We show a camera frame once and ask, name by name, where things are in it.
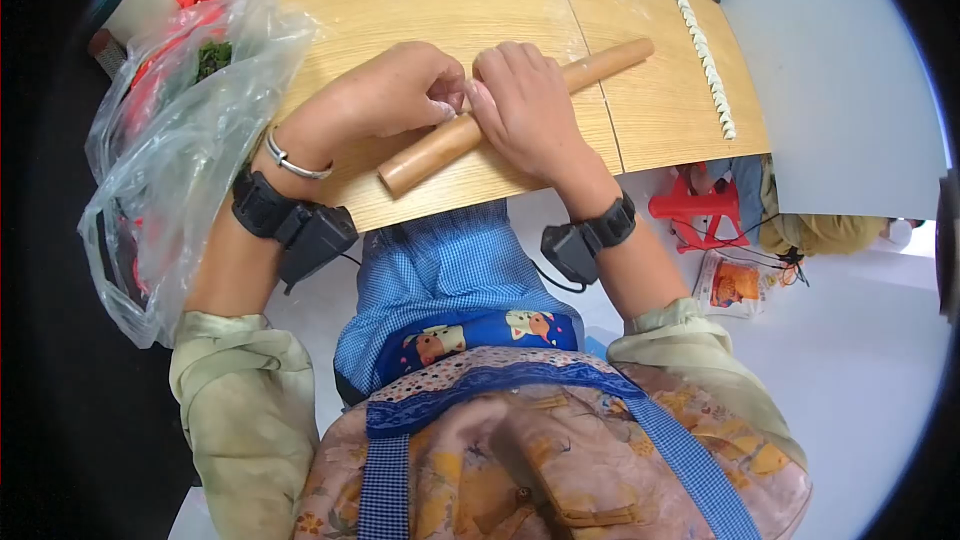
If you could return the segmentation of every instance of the yellow cloth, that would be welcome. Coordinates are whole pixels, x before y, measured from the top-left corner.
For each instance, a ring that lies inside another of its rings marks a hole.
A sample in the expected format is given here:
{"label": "yellow cloth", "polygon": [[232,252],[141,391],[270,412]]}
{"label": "yellow cloth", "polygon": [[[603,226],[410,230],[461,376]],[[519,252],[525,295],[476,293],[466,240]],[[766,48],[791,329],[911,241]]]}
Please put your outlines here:
{"label": "yellow cloth", "polygon": [[780,212],[773,161],[770,155],[762,155],[760,162],[760,201],[764,211],[760,247],[766,252],[783,255],[796,246],[807,257],[849,255],[870,246],[886,227],[886,217]]}
{"label": "yellow cloth", "polygon": [[[693,299],[635,318],[625,333],[609,347],[611,363],[656,366],[703,388],[806,468],[766,389]],[[221,538],[289,538],[318,445],[303,345],[261,315],[189,312],[175,335],[170,386]]]}

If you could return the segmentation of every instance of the blue checkered apron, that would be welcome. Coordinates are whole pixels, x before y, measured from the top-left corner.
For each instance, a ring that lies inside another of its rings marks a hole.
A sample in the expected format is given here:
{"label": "blue checkered apron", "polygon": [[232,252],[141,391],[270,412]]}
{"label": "blue checkered apron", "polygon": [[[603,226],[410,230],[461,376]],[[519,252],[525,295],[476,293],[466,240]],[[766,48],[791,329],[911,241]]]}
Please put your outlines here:
{"label": "blue checkered apron", "polygon": [[516,363],[468,371],[449,390],[366,407],[366,451],[360,492],[359,540],[405,540],[409,534],[409,444],[452,405],[492,390],[527,384],[594,388],[619,396],[700,510],[717,540],[761,540],[753,517],[723,470],[700,442],[629,379],[584,363],[562,368]]}
{"label": "blue checkered apron", "polygon": [[580,314],[546,291],[510,227],[506,200],[367,232],[357,292],[357,314],[340,333],[333,368],[364,396],[390,382],[376,369],[387,337],[440,314],[563,314],[583,345]]}

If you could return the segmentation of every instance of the wooden table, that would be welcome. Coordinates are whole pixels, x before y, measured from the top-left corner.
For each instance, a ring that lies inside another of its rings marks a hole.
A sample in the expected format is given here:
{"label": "wooden table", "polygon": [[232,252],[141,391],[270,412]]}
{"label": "wooden table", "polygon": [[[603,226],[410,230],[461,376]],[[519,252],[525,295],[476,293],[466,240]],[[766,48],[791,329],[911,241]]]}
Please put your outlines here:
{"label": "wooden table", "polygon": [[[768,152],[760,103],[719,5],[689,0],[723,78],[737,138],[723,138],[710,86],[674,0],[282,0],[318,23],[279,121],[333,78],[406,40],[424,40],[471,70],[480,51],[504,40],[532,42],[560,63],[649,36],[646,62],[573,96],[583,138],[614,174]],[[543,185],[484,142],[401,198],[377,166],[416,136],[369,138],[337,155],[317,200],[345,205],[370,230]]]}

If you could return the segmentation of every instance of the silver bangle bracelet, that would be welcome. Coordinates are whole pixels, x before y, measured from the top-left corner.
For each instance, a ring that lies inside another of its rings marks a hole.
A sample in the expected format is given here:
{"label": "silver bangle bracelet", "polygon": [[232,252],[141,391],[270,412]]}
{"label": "silver bangle bracelet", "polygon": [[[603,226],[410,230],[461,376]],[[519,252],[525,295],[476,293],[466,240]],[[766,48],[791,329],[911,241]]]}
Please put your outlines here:
{"label": "silver bangle bracelet", "polygon": [[322,180],[333,173],[333,163],[330,163],[330,166],[323,171],[311,171],[310,169],[298,167],[293,162],[287,161],[287,152],[285,150],[281,150],[281,148],[277,146],[277,141],[274,139],[274,129],[276,128],[270,127],[267,130],[266,146],[267,154],[270,155],[270,159],[276,163],[277,167],[283,168],[291,174],[296,174],[300,177],[305,177],[311,180]]}

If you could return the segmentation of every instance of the hand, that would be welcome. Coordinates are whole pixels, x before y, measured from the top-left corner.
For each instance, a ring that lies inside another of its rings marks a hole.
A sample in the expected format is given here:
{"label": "hand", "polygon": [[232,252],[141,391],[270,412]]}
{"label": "hand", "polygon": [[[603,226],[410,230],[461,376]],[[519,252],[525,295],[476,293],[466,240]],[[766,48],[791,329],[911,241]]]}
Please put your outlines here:
{"label": "hand", "polygon": [[402,42],[327,84],[282,122],[274,138],[291,155],[288,145],[310,145],[329,162],[342,143],[436,126],[453,119],[463,102],[459,61],[433,44]]}
{"label": "hand", "polygon": [[465,85],[486,138],[514,167],[555,188],[584,167],[606,166],[577,127],[567,83],[557,60],[532,43],[503,42],[473,61]]}

